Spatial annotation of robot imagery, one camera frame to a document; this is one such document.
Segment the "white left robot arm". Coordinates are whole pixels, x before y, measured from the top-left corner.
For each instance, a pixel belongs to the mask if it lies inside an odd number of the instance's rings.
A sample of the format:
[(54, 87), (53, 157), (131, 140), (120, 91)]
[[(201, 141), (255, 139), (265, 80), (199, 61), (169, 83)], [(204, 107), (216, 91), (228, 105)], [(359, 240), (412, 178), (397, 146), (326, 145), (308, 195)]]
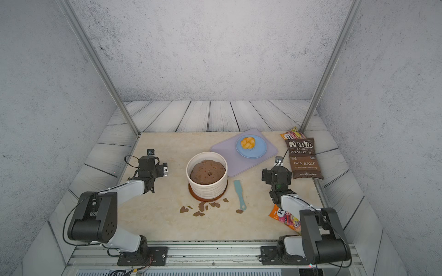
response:
[(134, 175), (125, 183), (99, 192), (82, 193), (69, 213), (65, 243), (82, 242), (82, 246), (102, 244), (121, 253), (135, 253), (142, 245), (142, 236), (118, 226), (118, 208), (125, 202), (148, 192), (154, 193), (157, 178), (168, 175), (168, 164), (149, 152), (137, 159)]

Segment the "white ceramic pot with soil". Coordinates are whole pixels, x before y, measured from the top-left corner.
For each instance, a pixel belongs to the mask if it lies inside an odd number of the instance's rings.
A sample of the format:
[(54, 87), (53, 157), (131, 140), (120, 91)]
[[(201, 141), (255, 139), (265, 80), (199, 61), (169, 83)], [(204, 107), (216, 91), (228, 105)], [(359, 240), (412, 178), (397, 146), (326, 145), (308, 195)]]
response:
[(228, 183), (227, 162), (215, 152), (202, 152), (190, 159), (186, 177), (193, 192), (201, 198), (220, 195)]

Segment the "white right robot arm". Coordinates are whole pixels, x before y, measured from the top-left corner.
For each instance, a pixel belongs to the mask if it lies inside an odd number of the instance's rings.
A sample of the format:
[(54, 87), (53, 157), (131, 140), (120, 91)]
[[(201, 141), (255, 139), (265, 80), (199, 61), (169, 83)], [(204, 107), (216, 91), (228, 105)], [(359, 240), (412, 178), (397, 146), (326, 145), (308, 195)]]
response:
[(292, 172), (282, 166), (263, 169), (261, 180), (270, 185), (269, 195), (276, 206), (300, 223), (300, 237), (279, 238), (272, 256), (264, 263), (318, 265), (351, 261), (351, 249), (336, 210), (316, 208), (290, 189)]

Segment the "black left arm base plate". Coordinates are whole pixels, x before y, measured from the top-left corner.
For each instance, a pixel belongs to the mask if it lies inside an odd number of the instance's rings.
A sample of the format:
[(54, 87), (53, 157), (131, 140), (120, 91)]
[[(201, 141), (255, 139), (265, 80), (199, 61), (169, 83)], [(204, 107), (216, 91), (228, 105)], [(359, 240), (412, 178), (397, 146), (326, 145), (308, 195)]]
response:
[(168, 247), (142, 246), (134, 253), (120, 253), (118, 266), (165, 266), (168, 257)]

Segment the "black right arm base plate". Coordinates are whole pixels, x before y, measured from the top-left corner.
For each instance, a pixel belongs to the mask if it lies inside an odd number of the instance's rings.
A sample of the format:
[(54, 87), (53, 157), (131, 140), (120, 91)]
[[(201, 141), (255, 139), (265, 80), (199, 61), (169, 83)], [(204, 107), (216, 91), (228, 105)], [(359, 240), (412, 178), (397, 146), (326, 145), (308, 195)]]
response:
[(261, 246), (259, 262), (264, 266), (308, 266), (310, 264), (303, 256), (281, 254), (276, 246)]

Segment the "teal scrub brush white bristles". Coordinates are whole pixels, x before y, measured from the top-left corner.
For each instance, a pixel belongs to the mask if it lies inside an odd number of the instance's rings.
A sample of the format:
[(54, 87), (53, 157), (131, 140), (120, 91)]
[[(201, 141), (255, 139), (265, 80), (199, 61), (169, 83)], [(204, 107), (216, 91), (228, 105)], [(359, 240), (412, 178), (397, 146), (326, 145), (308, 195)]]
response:
[(238, 199), (239, 199), (240, 210), (244, 211), (244, 210), (246, 210), (247, 207), (246, 207), (246, 204), (244, 201), (243, 188), (242, 188), (240, 180), (234, 180), (234, 187), (235, 187)]

